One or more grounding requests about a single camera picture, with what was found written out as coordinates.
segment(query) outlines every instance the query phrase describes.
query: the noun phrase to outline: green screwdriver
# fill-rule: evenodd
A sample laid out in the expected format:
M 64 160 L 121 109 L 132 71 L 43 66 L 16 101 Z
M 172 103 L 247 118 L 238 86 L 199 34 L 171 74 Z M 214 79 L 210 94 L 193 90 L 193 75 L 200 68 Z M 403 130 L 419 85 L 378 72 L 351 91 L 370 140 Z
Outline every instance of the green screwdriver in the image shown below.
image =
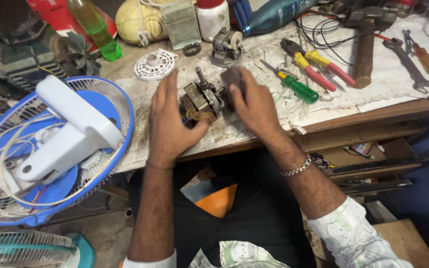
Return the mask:
M 314 103 L 319 99 L 319 94 L 312 89 L 310 89 L 308 86 L 302 84 L 301 82 L 297 82 L 294 77 L 291 75 L 285 75 L 281 73 L 280 71 L 274 69 L 271 65 L 267 64 L 264 60 L 261 60 L 261 62 L 266 66 L 269 70 L 273 71 L 275 74 L 277 74 L 279 77 L 282 78 L 284 83 L 294 91 L 294 94 L 303 99 L 306 103 Z

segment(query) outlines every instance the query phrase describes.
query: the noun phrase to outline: shirt sleeve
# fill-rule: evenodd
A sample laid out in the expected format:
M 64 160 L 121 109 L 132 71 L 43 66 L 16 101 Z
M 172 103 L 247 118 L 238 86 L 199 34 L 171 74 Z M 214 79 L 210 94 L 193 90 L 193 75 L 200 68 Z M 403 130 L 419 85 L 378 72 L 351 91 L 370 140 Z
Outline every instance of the shirt sleeve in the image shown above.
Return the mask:
M 122 268 L 176 268 L 176 250 L 168 258 L 154 262 L 138 262 L 125 257 Z
M 390 243 L 367 222 L 365 214 L 363 206 L 347 197 L 336 210 L 307 223 L 324 239 L 341 268 L 413 268 L 396 257 Z

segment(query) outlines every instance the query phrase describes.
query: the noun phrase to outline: hand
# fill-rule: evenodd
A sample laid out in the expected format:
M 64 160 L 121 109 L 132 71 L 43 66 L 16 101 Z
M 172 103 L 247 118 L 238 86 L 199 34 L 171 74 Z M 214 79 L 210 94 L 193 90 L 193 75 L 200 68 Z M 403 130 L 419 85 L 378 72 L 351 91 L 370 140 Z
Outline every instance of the hand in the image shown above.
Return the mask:
M 191 130 L 183 125 L 177 102 L 177 72 L 165 77 L 152 97 L 148 163 L 154 167 L 173 166 L 176 157 L 197 144 L 211 124 L 211 120 L 205 119 Z
M 246 101 L 236 85 L 231 84 L 229 91 L 236 113 L 247 129 L 263 143 L 285 135 L 286 132 L 279 124 L 276 106 L 269 89 L 266 86 L 258 85 L 248 70 L 243 68 L 239 68 L 239 70 L 246 86 Z

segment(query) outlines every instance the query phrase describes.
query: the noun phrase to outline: black pants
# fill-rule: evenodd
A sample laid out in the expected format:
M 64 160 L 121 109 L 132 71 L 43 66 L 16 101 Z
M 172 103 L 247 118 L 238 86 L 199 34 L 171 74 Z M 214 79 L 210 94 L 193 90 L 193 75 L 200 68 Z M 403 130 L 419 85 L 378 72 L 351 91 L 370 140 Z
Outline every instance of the black pants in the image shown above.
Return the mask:
M 197 207 L 179 190 L 210 163 L 218 176 L 238 183 L 232 210 L 217 218 Z M 265 149 L 183 162 L 175 167 L 174 214 L 177 267 L 187 268 L 201 248 L 220 267 L 219 241 L 251 242 L 291 268 L 316 267 L 304 233 L 299 204 Z M 143 170 L 129 182 L 130 205 L 136 215 Z

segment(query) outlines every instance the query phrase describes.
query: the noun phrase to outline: pliers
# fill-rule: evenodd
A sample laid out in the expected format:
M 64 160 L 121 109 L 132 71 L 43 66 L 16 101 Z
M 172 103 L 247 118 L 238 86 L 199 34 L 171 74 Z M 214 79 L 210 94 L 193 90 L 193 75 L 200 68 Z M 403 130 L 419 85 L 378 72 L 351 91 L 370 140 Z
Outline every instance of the pliers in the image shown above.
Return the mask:
M 289 39 L 283 38 L 281 40 L 281 47 L 291 56 L 294 57 L 294 63 L 299 65 L 313 81 L 317 82 L 323 88 L 329 91 L 335 91 L 337 88 L 324 77 L 315 72 L 306 59 L 312 60 L 314 63 L 319 64 L 325 69 L 331 71 L 340 77 L 348 86 L 353 87 L 355 85 L 355 80 L 352 79 L 348 74 L 346 74 L 342 69 L 337 65 L 333 64 L 324 57 L 321 57 L 317 50 L 306 52 L 302 49 L 300 45 L 296 42 Z

